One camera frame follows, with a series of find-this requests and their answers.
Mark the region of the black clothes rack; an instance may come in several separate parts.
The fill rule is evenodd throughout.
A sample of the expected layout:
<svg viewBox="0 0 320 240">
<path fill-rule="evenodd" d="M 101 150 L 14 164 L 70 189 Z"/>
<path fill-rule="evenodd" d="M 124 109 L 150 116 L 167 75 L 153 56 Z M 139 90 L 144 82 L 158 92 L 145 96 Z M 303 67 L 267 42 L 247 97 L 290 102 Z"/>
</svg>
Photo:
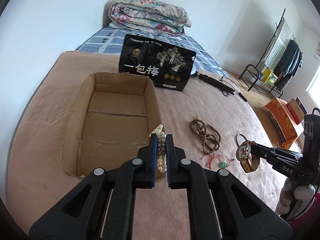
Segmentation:
<svg viewBox="0 0 320 240">
<path fill-rule="evenodd" d="M 284 88 L 303 64 L 303 52 L 282 14 L 276 30 L 256 64 L 248 64 L 239 80 L 247 91 L 255 90 L 271 98 L 281 97 Z"/>
</svg>

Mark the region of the black snack bag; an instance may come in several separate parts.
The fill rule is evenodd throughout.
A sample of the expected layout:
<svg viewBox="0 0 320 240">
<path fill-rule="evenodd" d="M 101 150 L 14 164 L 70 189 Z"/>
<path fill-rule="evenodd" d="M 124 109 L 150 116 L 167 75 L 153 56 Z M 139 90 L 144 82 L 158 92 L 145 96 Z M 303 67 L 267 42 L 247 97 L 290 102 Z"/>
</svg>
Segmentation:
<svg viewBox="0 0 320 240">
<path fill-rule="evenodd" d="M 127 34 L 119 72 L 146 76 L 156 87 L 181 92 L 190 78 L 196 53 L 153 38 Z"/>
</svg>

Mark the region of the striped hanging cloth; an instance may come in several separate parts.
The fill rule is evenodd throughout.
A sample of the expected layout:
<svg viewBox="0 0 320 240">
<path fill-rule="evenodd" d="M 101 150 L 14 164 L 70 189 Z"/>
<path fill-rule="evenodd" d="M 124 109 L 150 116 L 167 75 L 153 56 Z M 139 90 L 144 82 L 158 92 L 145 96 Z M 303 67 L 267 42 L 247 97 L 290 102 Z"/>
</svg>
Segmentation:
<svg viewBox="0 0 320 240">
<path fill-rule="evenodd" d="M 285 18 L 282 18 L 262 59 L 267 68 L 274 70 L 292 39 L 293 32 Z"/>
</svg>

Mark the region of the black folded tripod stand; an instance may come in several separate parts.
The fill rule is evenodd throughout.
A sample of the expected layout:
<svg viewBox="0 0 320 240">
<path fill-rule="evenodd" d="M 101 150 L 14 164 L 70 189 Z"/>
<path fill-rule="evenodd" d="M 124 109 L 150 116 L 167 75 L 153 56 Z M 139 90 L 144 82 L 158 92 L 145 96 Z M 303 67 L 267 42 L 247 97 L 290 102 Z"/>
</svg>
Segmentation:
<svg viewBox="0 0 320 240">
<path fill-rule="evenodd" d="M 234 95 L 235 90 L 227 85 L 224 85 L 221 81 L 217 81 L 216 79 L 214 79 L 208 75 L 201 74 L 201 73 L 198 73 L 197 77 L 200 80 L 217 88 L 224 96 L 228 96 L 229 94 Z"/>
</svg>

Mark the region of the folded floral quilt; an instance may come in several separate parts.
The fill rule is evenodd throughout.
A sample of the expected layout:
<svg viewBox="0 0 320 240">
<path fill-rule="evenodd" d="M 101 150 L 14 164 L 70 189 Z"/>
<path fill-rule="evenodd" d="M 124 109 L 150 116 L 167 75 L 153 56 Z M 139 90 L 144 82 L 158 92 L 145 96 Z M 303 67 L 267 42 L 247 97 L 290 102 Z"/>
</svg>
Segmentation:
<svg viewBox="0 0 320 240">
<path fill-rule="evenodd" d="M 182 7 L 157 0 L 119 0 L 108 11 L 117 28 L 154 34 L 184 35 L 191 21 Z"/>
</svg>

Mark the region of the red strap wristwatch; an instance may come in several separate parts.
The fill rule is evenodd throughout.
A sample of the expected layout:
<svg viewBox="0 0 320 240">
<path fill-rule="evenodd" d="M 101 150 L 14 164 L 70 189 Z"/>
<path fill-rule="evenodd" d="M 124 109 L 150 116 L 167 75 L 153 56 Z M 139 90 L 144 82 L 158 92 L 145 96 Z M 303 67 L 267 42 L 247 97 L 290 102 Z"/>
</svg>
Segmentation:
<svg viewBox="0 0 320 240">
<path fill-rule="evenodd" d="M 260 164 L 260 157 L 251 153 L 253 145 L 256 145 L 255 141 L 245 141 L 236 150 L 236 159 L 246 173 L 256 171 Z"/>
</svg>

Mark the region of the orange cloth covered table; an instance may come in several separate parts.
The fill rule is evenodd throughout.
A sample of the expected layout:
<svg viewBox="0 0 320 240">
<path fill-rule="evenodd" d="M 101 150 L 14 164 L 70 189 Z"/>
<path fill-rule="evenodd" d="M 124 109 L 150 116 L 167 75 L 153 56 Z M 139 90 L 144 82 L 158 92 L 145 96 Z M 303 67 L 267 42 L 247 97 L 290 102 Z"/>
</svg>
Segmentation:
<svg viewBox="0 0 320 240">
<path fill-rule="evenodd" d="M 295 122 L 294 117 L 286 105 L 286 101 L 275 98 L 267 103 L 263 107 L 263 110 L 271 114 L 280 129 L 283 138 L 281 147 L 289 150 L 291 145 L 296 142 L 303 133 L 304 129 L 302 124 Z"/>
</svg>

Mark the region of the open cardboard box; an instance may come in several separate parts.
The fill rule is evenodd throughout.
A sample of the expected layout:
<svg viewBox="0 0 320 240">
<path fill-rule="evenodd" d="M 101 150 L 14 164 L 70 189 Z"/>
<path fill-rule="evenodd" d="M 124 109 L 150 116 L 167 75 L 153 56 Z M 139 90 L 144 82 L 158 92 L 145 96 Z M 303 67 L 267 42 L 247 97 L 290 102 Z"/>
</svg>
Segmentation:
<svg viewBox="0 0 320 240">
<path fill-rule="evenodd" d="M 137 156 L 161 124 L 153 82 L 146 76 L 94 73 L 82 84 L 63 147 L 63 170 L 77 177 L 113 170 Z"/>
</svg>

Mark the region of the dark hanging clothes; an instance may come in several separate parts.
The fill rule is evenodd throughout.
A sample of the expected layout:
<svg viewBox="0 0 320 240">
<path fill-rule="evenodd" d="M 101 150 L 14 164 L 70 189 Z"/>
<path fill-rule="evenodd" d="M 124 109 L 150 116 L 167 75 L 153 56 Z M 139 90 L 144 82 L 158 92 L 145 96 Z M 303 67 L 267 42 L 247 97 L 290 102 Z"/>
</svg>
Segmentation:
<svg viewBox="0 0 320 240">
<path fill-rule="evenodd" d="M 282 93 L 289 81 L 295 76 L 303 64 L 303 53 L 295 40 L 290 40 L 273 73 L 277 77 L 274 84 L 279 93 Z"/>
</svg>

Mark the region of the yellow green box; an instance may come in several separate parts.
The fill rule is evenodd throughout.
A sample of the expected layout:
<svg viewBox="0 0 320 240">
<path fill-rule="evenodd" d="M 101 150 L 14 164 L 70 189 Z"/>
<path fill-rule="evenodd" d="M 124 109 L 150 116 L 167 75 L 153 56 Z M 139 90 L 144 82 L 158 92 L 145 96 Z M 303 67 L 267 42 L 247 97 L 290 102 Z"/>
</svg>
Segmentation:
<svg viewBox="0 0 320 240">
<path fill-rule="evenodd" d="M 276 83 L 277 79 L 278 77 L 274 74 L 273 70 L 266 67 L 261 74 L 260 81 L 271 88 Z"/>
</svg>

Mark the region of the white fluffy glove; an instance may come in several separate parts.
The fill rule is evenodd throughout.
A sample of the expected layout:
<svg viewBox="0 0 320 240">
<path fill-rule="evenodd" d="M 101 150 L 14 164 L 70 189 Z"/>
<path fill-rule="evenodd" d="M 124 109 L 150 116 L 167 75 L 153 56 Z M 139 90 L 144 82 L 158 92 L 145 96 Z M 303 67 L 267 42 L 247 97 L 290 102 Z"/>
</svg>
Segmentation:
<svg viewBox="0 0 320 240">
<path fill-rule="evenodd" d="M 315 192 L 312 185 L 299 185 L 296 181 L 287 178 L 281 189 L 275 213 L 289 215 L 289 218 L 303 215 L 313 205 Z"/>
</svg>

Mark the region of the dark blue bangle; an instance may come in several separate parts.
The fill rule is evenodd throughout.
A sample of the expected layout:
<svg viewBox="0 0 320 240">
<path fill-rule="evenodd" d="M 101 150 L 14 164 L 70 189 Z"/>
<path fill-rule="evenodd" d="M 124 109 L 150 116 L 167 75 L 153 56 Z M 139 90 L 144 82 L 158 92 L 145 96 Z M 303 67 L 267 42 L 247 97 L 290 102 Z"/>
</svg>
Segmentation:
<svg viewBox="0 0 320 240">
<path fill-rule="evenodd" d="M 236 135 L 236 143 L 237 143 L 237 146 L 240 146 L 242 145 L 243 143 L 246 143 L 248 142 L 248 139 L 241 133 L 237 134 Z"/>
</svg>

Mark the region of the red white gift box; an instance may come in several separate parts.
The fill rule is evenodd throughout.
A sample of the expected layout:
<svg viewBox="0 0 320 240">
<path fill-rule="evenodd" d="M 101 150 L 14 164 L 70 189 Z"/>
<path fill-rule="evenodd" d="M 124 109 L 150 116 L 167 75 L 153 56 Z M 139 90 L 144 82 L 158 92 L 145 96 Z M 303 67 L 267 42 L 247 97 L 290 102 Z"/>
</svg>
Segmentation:
<svg viewBox="0 0 320 240">
<path fill-rule="evenodd" d="M 300 124 L 308 113 L 299 98 L 292 98 L 286 106 L 297 124 Z"/>
</svg>

